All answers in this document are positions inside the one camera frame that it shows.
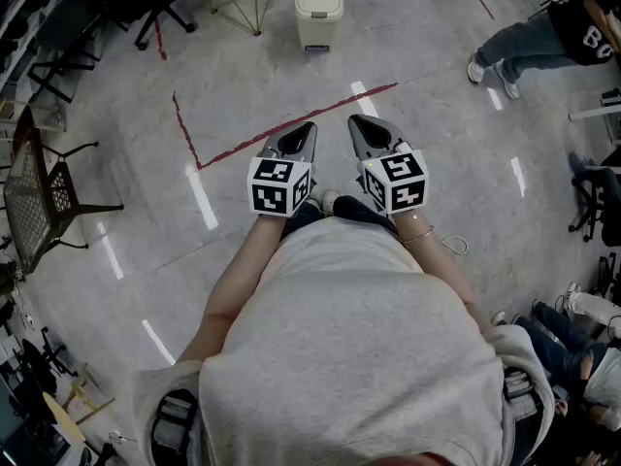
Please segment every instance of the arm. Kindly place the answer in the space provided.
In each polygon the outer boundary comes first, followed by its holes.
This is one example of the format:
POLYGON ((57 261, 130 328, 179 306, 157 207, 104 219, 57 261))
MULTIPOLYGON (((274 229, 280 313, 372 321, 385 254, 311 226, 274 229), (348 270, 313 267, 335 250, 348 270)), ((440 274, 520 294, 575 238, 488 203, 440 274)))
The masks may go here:
POLYGON ((606 24, 608 24, 608 29, 610 33, 614 37, 616 42, 616 47, 613 46, 616 50, 621 50, 621 23, 619 23, 619 19, 617 19, 616 15, 613 13, 609 13, 605 15, 606 24))
POLYGON ((602 424, 611 431, 617 431, 621 428, 621 412, 615 408, 593 406, 589 409, 589 419, 597 424, 602 424))
POLYGON ((595 0, 584 0, 584 7, 616 53, 621 50, 608 24, 608 17, 595 0))
POLYGON ((286 218, 260 216, 244 243, 222 273, 207 301, 201 325, 177 363, 204 361, 220 353, 226 335, 259 284, 274 255, 286 218))
POLYGON ((491 328, 490 322, 478 309, 473 288, 455 262, 449 257, 436 234, 432 232, 425 235, 431 230, 431 226, 423 215, 416 211, 406 211, 393 215, 393 219, 397 226, 399 238, 404 242, 404 247, 411 253, 422 270, 428 275, 443 280, 455 290, 471 317, 478 324, 481 333, 491 328))

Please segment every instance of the jeans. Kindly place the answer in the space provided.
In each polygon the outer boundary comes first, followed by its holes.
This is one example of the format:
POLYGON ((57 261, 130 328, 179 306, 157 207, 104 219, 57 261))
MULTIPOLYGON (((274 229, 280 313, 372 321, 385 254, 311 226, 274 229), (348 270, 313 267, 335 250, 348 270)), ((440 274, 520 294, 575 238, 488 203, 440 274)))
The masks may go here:
POLYGON ((525 69, 576 65, 567 55, 548 13, 501 29, 476 51, 476 63, 488 68, 504 59, 503 74, 515 83, 525 69))
MULTIPOLYGON (((388 217, 380 216, 375 211, 369 209, 362 202, 349 195, 344 195, 334 201, 334 215, 336 217, 342 217, 351 221, 378 224, 379 226, 386 228, 391 233, 395 235, 397 234, 397 228, 395 228, 395 225, 388 217)), ((322 217, 323 215, 321 212, 313 204, 304 202, 300 206, 297 214, 287 220, 284 225, 284 229, 282 230, 282 236, 280 239, 284 239, 294 231, 297 231, 308 224, 319 221, 322 217)))
POLYGON ((538 302, 533 309, 535 317, 565 345, 554 342, 545 335, 531 321, 519 317, 516 324, 522 326, 531 337, 533 347, 541 364, 566 391, 572 394, 575 386, 580 382, 580 363, 582 359, 593 352, 593 370, 598 369, 606 352, 606 346, 596 342, 591 337, 576 329, 572 323, 554 309, 538 302))

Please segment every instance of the black t-shirt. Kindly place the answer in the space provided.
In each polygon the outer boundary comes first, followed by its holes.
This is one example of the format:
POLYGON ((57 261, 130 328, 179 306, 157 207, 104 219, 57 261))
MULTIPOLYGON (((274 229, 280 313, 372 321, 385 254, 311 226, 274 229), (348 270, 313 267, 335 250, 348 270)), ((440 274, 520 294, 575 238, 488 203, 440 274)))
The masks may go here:
MULTIPOLYGON (((595 0, 607 14, 618 10, 621 0, 595 0)), ((569 0, 548 9, 550 20, 567 54, 578 64, 608 62, 612 46, 584 8, 584 0, 569 0)))

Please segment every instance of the white shirt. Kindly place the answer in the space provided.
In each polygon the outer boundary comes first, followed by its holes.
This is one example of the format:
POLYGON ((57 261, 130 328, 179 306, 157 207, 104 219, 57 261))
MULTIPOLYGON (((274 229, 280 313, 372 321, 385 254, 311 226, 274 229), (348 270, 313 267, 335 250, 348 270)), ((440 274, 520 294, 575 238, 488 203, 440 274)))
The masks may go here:
POLYGON ((602 424, 612 430, 621 428, 621 351, 608 349, 584 391, 589 402, 607 406, 602 424))

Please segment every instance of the shoulder strap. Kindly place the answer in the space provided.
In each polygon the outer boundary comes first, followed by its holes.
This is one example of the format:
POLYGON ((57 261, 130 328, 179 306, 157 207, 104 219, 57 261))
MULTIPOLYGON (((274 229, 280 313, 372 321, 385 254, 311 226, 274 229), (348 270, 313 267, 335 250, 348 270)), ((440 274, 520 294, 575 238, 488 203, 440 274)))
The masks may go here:
POLYGON ((515 440, 509 465, 520 466, 537 441, 543 419, 543 404, 535 392, 531 377, 521 369, 505 369, 503 394, 513 410, 515 420, 515 440))

